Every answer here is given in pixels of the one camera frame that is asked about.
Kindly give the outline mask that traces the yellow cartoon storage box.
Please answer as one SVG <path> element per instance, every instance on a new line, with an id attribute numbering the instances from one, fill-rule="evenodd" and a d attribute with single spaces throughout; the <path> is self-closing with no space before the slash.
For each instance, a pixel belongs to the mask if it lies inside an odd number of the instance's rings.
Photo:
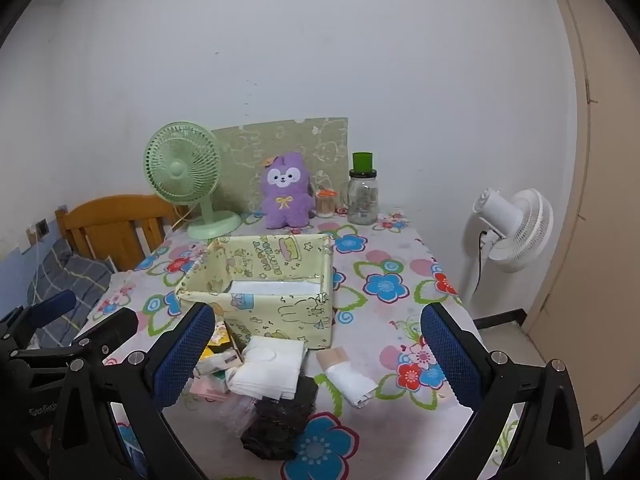
<path id="1" fill-rule="evenodd" d="M 263 336 L 332 342 L 332 238 L 266 234 L 215 238 L 176 287 L 182 304 L 208 304 L 239 344 Z"/>

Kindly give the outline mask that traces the white towel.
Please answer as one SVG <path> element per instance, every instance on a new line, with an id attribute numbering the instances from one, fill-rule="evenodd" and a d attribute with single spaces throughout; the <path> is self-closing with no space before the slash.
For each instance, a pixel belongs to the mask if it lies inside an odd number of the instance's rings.
<path id="1" fill-rule="evenodd" d="M 226 370 L 229 390 L 256 400 L 293 400 L 306 356 L 301 340 L 253 336 L 242 364 Z"/>

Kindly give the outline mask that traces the white standing fan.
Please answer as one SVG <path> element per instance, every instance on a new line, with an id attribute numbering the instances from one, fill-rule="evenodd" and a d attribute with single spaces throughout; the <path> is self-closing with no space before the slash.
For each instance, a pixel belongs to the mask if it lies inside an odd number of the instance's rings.
<path id="1" fill-rule="evenodd" d="M 484 228 L 478 234 L 475 262 L 463 289 L 461 301 L 466 306 L 480 288 L 488 261 L 502 272 L 520 272 L 544 251 L 554 223 L 551 204 L 536 188 L 526 188 L 511 198 L 485 188 L 474 202 L 472 213 Z"/>

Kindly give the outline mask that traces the grey plaid bedding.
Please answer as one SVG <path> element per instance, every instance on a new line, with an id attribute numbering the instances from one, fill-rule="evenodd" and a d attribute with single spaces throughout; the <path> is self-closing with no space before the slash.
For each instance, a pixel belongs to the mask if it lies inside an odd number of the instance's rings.
<path id="1" fill-rule="evenodd" d="M 76 304 L 72 310 L 62 314 L 45 328 L 36 330 L 38 347 L 68 346 L 106 293 L 113 273 L 107 262 L 78 255 L 72 251 L 67 240 L 57 240 L 29 284 L 27 302 L 30 306 L 40 304 L 63 290 L 71 290 L 76 297 Z"/>

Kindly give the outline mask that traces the green desk fan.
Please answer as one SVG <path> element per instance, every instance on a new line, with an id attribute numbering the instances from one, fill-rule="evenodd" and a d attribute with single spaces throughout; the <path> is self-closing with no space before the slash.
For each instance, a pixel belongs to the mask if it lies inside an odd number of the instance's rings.
<path id="1" fill-rule="evenodd" d="M 200 212 L 186 232 L 194 240 L 225 236 L 241 224 L 238 214 L 216 210 L 213 192 L 221 176 L 216 136 L 193 122 L 171 122 L 152 135 L 143 170 L 154 192 L 166 202 Z"/>

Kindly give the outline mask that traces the beige wardrobe door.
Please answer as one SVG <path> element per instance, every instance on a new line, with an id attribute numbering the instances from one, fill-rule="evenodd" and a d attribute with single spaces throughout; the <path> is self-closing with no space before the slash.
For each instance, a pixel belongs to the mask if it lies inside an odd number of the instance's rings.
<path id="1" fill-rule="evenodd" d="M 592 442 L 639 402 L 639 52 L 605 0 L 556 0 L 577 139 L 558 244 L 524 323 L 572 380 Z"/>

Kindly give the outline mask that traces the cotton swab jar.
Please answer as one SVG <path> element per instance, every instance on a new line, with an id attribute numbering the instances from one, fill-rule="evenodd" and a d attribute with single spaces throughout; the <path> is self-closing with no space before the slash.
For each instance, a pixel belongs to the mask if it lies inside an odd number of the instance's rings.
<path id="1" fill-rule="evenodd" d="M 331 218 L 335 214 L 337 192 L 332 188 L 320 188 L 316 192 L 316 215 L 319 218 Z"/>

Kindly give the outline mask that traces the pink packet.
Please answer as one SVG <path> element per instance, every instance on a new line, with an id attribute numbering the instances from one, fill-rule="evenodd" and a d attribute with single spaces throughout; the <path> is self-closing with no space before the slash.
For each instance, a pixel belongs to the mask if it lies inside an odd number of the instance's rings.
<path id="1" fill-rule="evenodd" d="M 228 398 L 230 390 L 224 375 L 206 375 L 194 378 L 190 393 L 210 402 L 223 401 Z"/>

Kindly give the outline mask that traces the cartoon tissue pack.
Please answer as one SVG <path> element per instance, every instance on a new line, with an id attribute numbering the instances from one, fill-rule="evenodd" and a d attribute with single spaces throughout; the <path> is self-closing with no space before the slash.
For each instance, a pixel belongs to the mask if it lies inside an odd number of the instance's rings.
<path id="1" fill-rule="evenodd" d="M 214 332 L 203 350 L 202 358 L 208 359 L 211 356 L 224 356 L 225 358 L 233 356 L 234 358 L 239 358 L 240 355 L 238 345 L 235 343 L 227 324 L 224 321 L 217 321 Z"/>

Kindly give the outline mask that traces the black plastic bag bundle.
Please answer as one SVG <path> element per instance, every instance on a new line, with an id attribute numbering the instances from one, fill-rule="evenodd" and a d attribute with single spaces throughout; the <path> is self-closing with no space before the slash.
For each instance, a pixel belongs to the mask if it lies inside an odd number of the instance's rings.
<path id="1" fill-rule="evenodd" d="M 261 460 L 294 460 L 296 442 L 314 414 L 317 393 L 311 377 L 299 376 L 292 400 L 259 400 L 253 422 L 242 433 L 243 448 Z"/>

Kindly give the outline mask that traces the wooden bed headboard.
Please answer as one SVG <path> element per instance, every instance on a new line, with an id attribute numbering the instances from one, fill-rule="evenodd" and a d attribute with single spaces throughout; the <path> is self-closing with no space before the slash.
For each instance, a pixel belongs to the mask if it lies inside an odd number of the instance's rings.
<path id="1" fill-rule="evenodd" d="M 128 271 L 159 248 L 187 212 L 186 206 L 171 205 L 156 195 L 122 194 L 89 200 L 73 209 L 60 207 L 55 220 L 78 255 L 110 259 L 117 270 Z"/>

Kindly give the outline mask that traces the white roll with beige band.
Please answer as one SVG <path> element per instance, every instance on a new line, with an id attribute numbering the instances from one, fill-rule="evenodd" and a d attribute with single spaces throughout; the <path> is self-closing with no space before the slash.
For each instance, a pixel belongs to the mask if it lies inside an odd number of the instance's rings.
<path id="1" fill-rule="evenodd" d="M 354 408 L 362 408 L 373 396 L 376 383 L 360 373 L 342 347 L 319 350 L 316 359 L 328 381 Z"/>

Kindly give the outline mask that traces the glass jar green lid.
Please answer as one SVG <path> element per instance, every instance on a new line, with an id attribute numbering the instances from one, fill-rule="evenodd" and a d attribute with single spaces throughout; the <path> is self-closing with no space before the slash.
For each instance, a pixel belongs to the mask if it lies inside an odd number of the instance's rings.
<path id="1" fill-rule="evenodd" d="M 371 152 L 353 152 L 342 201 L 350 223 L 372 226 L 378 220 L 378 173 Z"/>

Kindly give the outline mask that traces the purple plush toy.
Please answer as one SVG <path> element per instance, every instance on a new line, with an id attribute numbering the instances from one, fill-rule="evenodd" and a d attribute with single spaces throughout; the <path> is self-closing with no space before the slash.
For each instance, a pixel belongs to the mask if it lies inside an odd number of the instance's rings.
<path id="1" fill-rule="evenodd" d="M 270 230 L 303 228 L 314 208 L 303 155 L 288 152 L 266 161 L 262 173 L 262 215 Z"/>

